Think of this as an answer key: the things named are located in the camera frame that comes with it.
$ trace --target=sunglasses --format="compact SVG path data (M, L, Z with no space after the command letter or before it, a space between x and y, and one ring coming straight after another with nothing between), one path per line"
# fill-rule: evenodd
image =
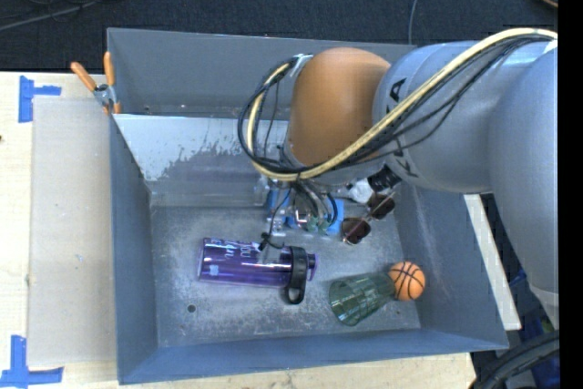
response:
M361 218L345 218L341 224L344 243L357 245L371 233L371 220L382 220L394 209L390 196L374 194L366 203L368 212Z

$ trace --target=gray plastic tray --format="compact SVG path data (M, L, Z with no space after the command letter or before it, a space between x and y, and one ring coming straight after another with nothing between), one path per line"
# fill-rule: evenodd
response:
M168 147L180 144L157 126L233 119L261 77L283 59L359 46L394 62L411 47L127 29L108 30L107 46L125 112L109 123L121 383L507 348L461 195L403 185L393 214L352 248L336 237L290 232L287 242L321 255L304 302L291 306L274 289L196 279L203 237L257 240L265 221L257 207L200 206L197 177L205 184L221 179L219 168L201 175L212 145L179 152L162 177L146 170L152 160L155 166L168 163ZM285 119L290 95L291 87L282 87L278 119ZM248 170L256 177L246 156L236 152L223 156L237 160L240 180ZM178 163L180 170L173 171ZM421 298L391 302L354 328L335 320L327 303L333 279L381 271L400 260L425 271ZM189 305L196 311L189 312Z

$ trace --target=orange ball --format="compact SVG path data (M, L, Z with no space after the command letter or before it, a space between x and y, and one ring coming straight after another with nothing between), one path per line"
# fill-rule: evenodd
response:
M425 275L413 262L397 262L391 266L388 274L394 282L394 296L398 300L415 300L423 293Z

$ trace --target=purple bottle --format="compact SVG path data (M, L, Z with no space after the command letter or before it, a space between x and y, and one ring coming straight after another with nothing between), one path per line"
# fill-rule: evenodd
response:
M260 244L205 238L199 257L199 279L286 291L288 301L303 300L306 281L311 281L318 257L304 248L285 246L273 252L261 251Z

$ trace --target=clear glass cup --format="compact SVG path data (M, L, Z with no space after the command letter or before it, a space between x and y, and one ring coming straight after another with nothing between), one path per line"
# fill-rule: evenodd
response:
M355 326L394 298L393 280L384 273L361 274L335 281L329 300L336 317Z

